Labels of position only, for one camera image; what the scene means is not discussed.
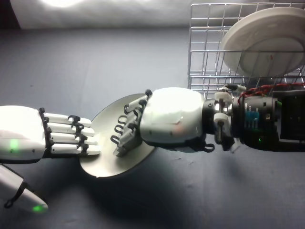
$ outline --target metal wire rack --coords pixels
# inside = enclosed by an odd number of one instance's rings
[[[234,83],[249,87],[259,87],[265,84],[304,83],[305,67],[299,68],[285,75],[275,77],[257,77],[253,75],[255,66],[259,62],[261,51],[222,51],[221,42],[229,29],[245,16],[259,10],[273,7],[305,8],[305,3],[211,3],[191,5],[189,56],[188,56],[188,88],[203,93],[211,99],[226,83]],[[256,55],[250,75],[239,75],[224,63],[224,56],[229,52],[236,52],[240,56],[252,52]],[[293,55],[299,52],[284,52]]]

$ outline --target gray table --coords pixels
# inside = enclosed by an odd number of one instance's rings
[[[187,43],[187,29],[1,32],[0,105],[92,119],[128,94],[185,87]],[[77,159],[10,167],[50,211],[1,208],[3,229],[305,227],[302,153],[158,149],[115,179],[87,175]]]

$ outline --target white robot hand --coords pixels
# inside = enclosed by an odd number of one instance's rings
[[[212,152],[214,145],[205,142],[203,103],[200,93],[184,88],[147,90],[125,106],[126,116],[119,117],[118,135],[111,137],[117,144],[114,154],[124,156],[142,141],[170,150]]]
[[[28,164],[41,158],[93,156],[101,151],[91,121],[77,116],[45,113],[41,108],[0,106],[0,163]],[[42,212],[48,205],[31,191],[23,178],[0,164],[0,199]]]

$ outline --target green light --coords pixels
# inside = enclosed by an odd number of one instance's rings
[[[10,148],[11,148],[11,151],[18,149],[18,140],[17,139],[12,139],[10,141]]]
[[[45,209],[44,209],[44,207],[42,206],[42,205],[37,205],[37,206],[34,206],[33,208],[32,208],[32,211],[34,211],[34,212],[42,212],[42,211],[44,211]]]

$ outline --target plate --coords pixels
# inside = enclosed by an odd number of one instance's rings
[[[240,75],[289,73],[305,63],[305,10],[276,7],[250,14],[226,33],[222,49],[240,51],[223,55],[224,63]]]
[[[146,143],[131,150],[124,157],[113,155],[116,144],[110,140],[112,135],[118,135],[114,127],[118,124],[120,115],[124,115],[124,106],[145,94],[132,94],[119,99],[102,110],[92,121],[91,128],[94,129],[99,138],[102,152],[95,157],[82,157],[80,163],[86,173],[95,177],[113,177],[134,168],[141,163],[155,149]]]

